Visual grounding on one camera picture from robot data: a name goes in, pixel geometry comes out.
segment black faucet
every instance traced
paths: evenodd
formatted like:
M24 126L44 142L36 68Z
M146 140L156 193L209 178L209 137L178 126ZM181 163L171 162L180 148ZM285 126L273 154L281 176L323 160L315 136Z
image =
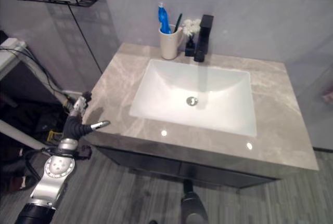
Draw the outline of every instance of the black faucet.
M194 55L194 61L196 62L204 62L204 56L208 52L209 34L212 29L213 19L214 16L212 15L202 16L197 49Z

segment cabinet door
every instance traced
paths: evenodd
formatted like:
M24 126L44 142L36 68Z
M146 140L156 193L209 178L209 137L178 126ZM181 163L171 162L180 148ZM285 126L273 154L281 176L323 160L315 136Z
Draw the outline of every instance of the cabinet door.
M248 175L185 162L182 162L179 176L236 188L254 186L274 180L273 178Z
M180 162L157 156L133 153L103 147L97 149L116 163L136 169L176 176Z

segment marble countertop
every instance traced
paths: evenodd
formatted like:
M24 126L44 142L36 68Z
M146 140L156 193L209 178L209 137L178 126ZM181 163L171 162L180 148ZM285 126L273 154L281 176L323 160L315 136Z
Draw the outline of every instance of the marble countertop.
M274 177L299 169L318 170L283 63L206 55L204 65L251 74L257 136L248 137L130 116L150 59L162 59L159 48L126 43L113 57L92 91L93 99L83 119L85 123L111 121L111 125L88 136L92 144ZM184 53L170 62L197 65Z

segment toothbrush cup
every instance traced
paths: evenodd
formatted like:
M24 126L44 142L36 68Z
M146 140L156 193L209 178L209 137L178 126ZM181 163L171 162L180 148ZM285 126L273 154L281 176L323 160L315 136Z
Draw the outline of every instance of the toothbrush cup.
M160 33L160 47L161 54L163 59L174 59L177 57L177 51L179 46L181 45L184 35L183 28L179 27L177 32L173 32L175 29L175 25L169 25L171 28L171 34L162 33L159 29Z

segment sink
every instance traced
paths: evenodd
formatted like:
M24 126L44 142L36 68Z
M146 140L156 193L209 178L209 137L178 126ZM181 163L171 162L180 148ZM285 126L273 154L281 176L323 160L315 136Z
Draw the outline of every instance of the sink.
M250 73L150 60L130 115L257 135Z

